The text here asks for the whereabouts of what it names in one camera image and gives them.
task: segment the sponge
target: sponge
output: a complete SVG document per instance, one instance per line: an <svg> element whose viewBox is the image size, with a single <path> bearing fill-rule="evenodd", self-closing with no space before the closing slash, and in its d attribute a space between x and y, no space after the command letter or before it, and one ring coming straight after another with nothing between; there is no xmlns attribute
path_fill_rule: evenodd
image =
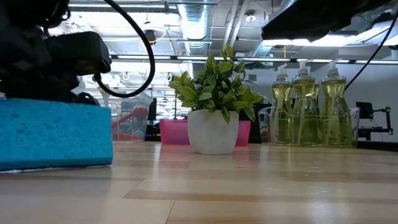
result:
<svg viewBox="0 0 398 224"><path fill-rule="evenodd" d="M109 165L109 108L0 100L0 171Z"/></svg>

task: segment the white flower pot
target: white flower pot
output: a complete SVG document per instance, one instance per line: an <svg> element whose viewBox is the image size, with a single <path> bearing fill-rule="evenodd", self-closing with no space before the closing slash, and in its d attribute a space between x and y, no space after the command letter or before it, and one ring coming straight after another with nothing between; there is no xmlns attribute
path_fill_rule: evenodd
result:
<svg viewBox="0 0 398 224"><path fill-rule="evenodd" d="M192 150L200 154L231 154L238 138L239 115L230 111L227 123L220 110L188 113L188 137Z"/></svg>

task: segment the dish soap bottle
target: dish soap bottle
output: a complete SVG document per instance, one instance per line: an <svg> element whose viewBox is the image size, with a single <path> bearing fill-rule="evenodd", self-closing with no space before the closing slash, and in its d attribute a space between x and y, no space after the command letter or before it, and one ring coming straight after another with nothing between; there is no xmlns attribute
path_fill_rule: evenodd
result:
<svg viewBox="0 0 398 224"><path fill-rule="evenodd" d="M319 108L313 97L315 77L310 74L307 61L300 62L298 75L293 79L296 99L293 107L294 144L316 146L320 143Z"/></svg>
<svg viewBox="0 0 398 224"><path fill-rule="evenodd" d="M271 121L271 143L290 144L293 140L292 114L293 109L290 104L290 90L292 83L286 81L286 64L278 67L276 81L271 84L272 109L270 114Z"/></svg>
<svg viewBox="0 0 398 224"><path fill-rule="evenodd" d="M322 108L322 144L351 146L351 115L344 98L346 77L340 76L336 62L330 62L328 76L322 80L325 103Z"/></svg>

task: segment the pink container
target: pink container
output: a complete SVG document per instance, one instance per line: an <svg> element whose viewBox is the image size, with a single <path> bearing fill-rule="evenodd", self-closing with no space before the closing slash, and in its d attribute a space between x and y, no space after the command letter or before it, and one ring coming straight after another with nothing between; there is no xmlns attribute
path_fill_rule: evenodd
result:
<svg viewBox="0 0 398 224"><path fill-rule="evenodd" d="M160 140L162 144L189 145L188 120L161 119Z"/></svg>
<svg viewBox="0 0 398 224"><path fill-rule="evenodd" d="M236 146L249 144L250 127L250 121L239 121ZM160 139L165 145L189 145L188 120L161 119Z"/></svg>
<svg viewBox="0 0 398 224"><path fill-rule="evenodd" d="M239 121L238 138L236 140L236 146L247 146L249 144L250 134L250 121Z"/></svg>

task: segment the wooden countertop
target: wooden countertop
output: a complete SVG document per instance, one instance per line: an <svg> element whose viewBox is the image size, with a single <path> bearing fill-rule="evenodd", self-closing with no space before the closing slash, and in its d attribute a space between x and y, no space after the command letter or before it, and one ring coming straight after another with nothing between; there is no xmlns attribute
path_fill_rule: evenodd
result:
<svg viewBox="0 0 398 224"><path fill-rule="evenodd" d="M398 223L398 153L116 142L111 167L0 175L0 223Z"/></svg>

